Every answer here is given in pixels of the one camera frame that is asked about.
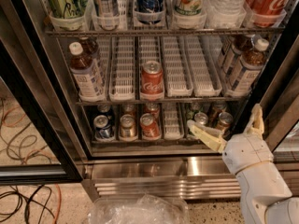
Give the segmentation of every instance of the glass door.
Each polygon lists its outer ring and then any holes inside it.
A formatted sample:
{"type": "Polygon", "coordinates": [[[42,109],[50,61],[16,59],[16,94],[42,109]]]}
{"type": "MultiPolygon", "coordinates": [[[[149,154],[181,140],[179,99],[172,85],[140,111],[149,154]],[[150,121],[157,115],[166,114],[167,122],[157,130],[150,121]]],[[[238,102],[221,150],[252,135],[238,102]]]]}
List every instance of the glass door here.
{"type": "Polygon", "coordinates": [[[2,8],[0,22],[0,185],[81,181],[84,166],[64,110],[47,94],[2,8]]]}

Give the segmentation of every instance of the floor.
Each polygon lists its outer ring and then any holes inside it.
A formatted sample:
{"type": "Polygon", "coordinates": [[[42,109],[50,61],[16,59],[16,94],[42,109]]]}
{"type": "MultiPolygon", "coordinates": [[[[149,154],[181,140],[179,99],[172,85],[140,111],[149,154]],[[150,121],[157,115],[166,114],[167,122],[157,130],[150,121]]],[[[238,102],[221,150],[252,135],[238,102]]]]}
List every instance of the floor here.
{"type": "MultiPolygon", "coordinates": [[[[59,195],[55,185],[47,185],[51,188],[52,194],[47,202],[47,207],[55,215],[59,195]]],[[[93,203],[87,196],[85,190],[80,184],[60,184],[59,185],[62,201],[61,209],[57,219],[58,224],[89,224],[88,214],[90,213],[93,203]]],[[[30,197],[37,187],[35,186],[19,186],[19,193],[26,197],[30,197]]],[[[13,191],[11,187],[0,187],[0,197],[7,191],[13,191]]],[[[49,189],[41,189],[37,195],[34,196],[34,200],[40,203],[46,203],[50,194],[49,189]]],[[[241,215],[239,208],[239,201],[233,200],[202,200],[202,201],[187,201],[188,212],[190,216],[190,224],[212,224],[212,223],[244,223],[244,219],[241,215]]],[[[10,195],[6,198],[0,199],[1,213],[11,213],[16,209],[18,205],[18,197],[16,195],[10,195]]],[[[22,224],[25,222],[25,207],[23,202],[20,210],[13,215],[10,219],[3,223],[17,223],[22,224]]],[[[42,207],[36,203],[30,203],[30,216],[28,223],[53,223],[54,218],[50,212],[45,210],[42,218],[42,207]]],[[[4,216],[0,215],[0,222],[4,220],[4,216]]]]}

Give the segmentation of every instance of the plastic bag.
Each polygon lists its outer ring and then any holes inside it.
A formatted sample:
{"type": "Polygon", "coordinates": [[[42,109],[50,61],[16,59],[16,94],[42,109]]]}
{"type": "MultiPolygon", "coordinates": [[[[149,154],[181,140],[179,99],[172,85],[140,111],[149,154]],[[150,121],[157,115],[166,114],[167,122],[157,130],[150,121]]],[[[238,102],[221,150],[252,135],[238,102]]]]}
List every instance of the plastic bag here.
{"type": "Polygon", "coordinates": [[[148,194],[131,201],[98,199],[88,219],[90,224],[189,224],[185,201],[148,194]]]}

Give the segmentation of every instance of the white robotic arm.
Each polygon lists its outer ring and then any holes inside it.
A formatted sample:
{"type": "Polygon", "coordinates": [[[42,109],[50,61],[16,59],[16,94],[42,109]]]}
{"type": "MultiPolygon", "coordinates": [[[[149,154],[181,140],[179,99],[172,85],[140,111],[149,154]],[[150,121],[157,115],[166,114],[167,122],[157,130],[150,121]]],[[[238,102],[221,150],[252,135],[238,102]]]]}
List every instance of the white robotic arm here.
{"type": "Polygon", "coordinates": [[[234,135],[227,144],[220,135],[209,135],[193,121],[188,121],[188,126],[207,146],[222,153],[223,161],[240,185],[241,211],[247,224],[299,223],[299,198],[291,198],[292,193],[262,138],[263,120],[259,105],[252,109],[245,131],[234,135]]]}

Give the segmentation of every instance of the black soda can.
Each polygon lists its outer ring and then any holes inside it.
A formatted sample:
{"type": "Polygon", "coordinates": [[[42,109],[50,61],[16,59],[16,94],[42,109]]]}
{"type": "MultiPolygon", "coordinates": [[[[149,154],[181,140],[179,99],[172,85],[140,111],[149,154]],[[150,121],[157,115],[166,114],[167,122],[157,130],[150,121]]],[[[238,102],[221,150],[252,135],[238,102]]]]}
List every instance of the black soda can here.
{"type": "Polygon", "coordinates": [[[140,13],[137,19],[142,23],[158,23],[162,16],[156,16],[155,13],[162,12],[163,10],[164,0],[136,0],[136,11],[140,13]]]}
{"type": "Polygon", "coordinates": [[[111,125],[114,125],[115,115],[112,109],[112,105],[98,105],[97,110],[99,112],[99,115],[106,116],[109,119],[111,125]]]}
{"type": "Polygon", "coordinates": [[[100,138],[111,138],[114,135],[112,125],[106,116],[97,116],[93,121],[93,126],[100,138]]]}

